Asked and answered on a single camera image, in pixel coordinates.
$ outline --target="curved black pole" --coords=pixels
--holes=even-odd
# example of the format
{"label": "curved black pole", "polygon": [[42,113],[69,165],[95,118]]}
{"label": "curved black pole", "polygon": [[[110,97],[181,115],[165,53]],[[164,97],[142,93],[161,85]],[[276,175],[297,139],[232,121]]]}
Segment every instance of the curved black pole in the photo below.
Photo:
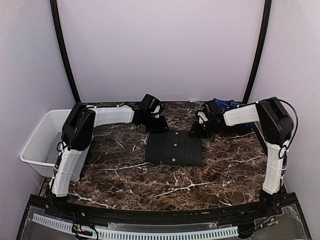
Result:
{"label": "curved black pole", "polygon": [[61,28],[61,22],[60,22],[60,17],[59,17],[59,10],[58,10],[58,3],[57,0],[50,0],[51,4],[51,12],[52,12],[52,18],[53,18],[53,23],[54,23],[54,28],[55,28],[55,34],[56,38],[58,40],[59,48],[60,48],[60,54],[62,57],[64,69],[66,76],[68,78],[70,88],[73,94],[73,98],[75,102],[81,102],[80,100],[80,95],[76,86],[76,82],[71,70],[68,54],[67,54],[67,49],[64,41],[64,36],[62,33],[62,28]]}
{"label": "curved black pole", "polygon": [[264,1],[264,10],[263,10],[263,17],[262,17],[262,23],[261,23],[261,29],[259,34],[259,40],[258,44],[256,46],[255,56],[252,64],[252,69],[249,77],[248,84],[245,89],[245,93],[243,96],[242,103],[247,104],[250,98],[250,94],[252,92],[252,89],[254,87],[255,79],[257,76],[259,63],[262,55],[262,51],[264,49],[267,29],[268,29],[268,22],[269,22],[269,16],[270,16],[270,10],[271,10],[271,2],[272,0],[265,0]]}

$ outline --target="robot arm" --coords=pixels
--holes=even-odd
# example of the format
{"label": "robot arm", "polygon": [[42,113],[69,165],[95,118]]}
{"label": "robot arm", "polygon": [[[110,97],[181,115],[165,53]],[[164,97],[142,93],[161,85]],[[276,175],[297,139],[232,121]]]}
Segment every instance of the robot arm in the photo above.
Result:
{"label": "robot arm", "polygon": [[226,127],[259,122],[267,146],[265,179],[260,191],[260,212],[267,215],[281,195],[281,185],[287,168],[287,149],[291,141],[294,123],[276,97],[254,104],[220,112],[215,101],[208,101],[197,112],[198,122],[190,134],[205,138]]}
{"label": "robot arm", "polygon": [[267,163],[262,190],[273,195],[283,182],[287,168],[285,146],[289,145],[293,121],[276,98],[240,107],[223,114],[226,126],[260,122],[267,146]]}
{"label": "robot arm", "polygon": [[63,127],[60,152],[54,166],[50,190],[56,197],[68,194],[70,181],[78,181],[95,127],[106,124],[133,123],[144,125],[147,132],[163,133],[169,129],[160,113],[164,104],[147,94],[141,102],[118,107],[95,107],[78,102],[72,108]]}

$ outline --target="plastic container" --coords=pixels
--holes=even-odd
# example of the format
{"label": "plastic container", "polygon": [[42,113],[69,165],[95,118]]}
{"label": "plastic container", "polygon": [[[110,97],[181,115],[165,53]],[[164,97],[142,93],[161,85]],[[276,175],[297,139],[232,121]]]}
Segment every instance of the plastic container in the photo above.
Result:
{"label": "plastic container", "polygon": [[20,154],[21,161],[28,163],[41,176],[46,178],[53,176],[55,164],[45,162],[46,156],[58,132],[62,131],[70,111],[71,109],[60,109],[47,112]]}

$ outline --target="white wall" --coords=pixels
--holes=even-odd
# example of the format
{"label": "white wall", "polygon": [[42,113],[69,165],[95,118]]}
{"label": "white wall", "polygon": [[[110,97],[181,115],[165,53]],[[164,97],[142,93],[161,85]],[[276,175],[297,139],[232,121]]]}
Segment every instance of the white wall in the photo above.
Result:
{"label": "white wall", "polygon": [[44,114],[72,107],[49,0],[0,4],[0,239],[16,239],[42,182],[19,154]]}
{"label": "white wall", "polygon": [[264,0],[58,2],[83,102],[242,100]]}
{"label": "white wall", "polygon": [[299,115],[285,183],[320,239],[320,1],[274,0],[251,101],[277,96]]}

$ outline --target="brown marble surface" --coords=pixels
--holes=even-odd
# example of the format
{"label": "brown marble surface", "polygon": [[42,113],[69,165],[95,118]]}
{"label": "brown marble surface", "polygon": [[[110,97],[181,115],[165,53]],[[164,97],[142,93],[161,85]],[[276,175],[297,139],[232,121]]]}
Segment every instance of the brown marble surface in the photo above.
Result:
{"label": "brown marble surface", "polygon": [[[162,114],[171,129],[189,131],[200,105],[170,102]],[[95,128],[80,181],[69,185],[68,201],[121,210],[174,211],[259,200],[267,158],[254,132],[221,133],[214,142],[203,139],[201,167],[145,162],[148,137],[144,127],[132,124]]]}

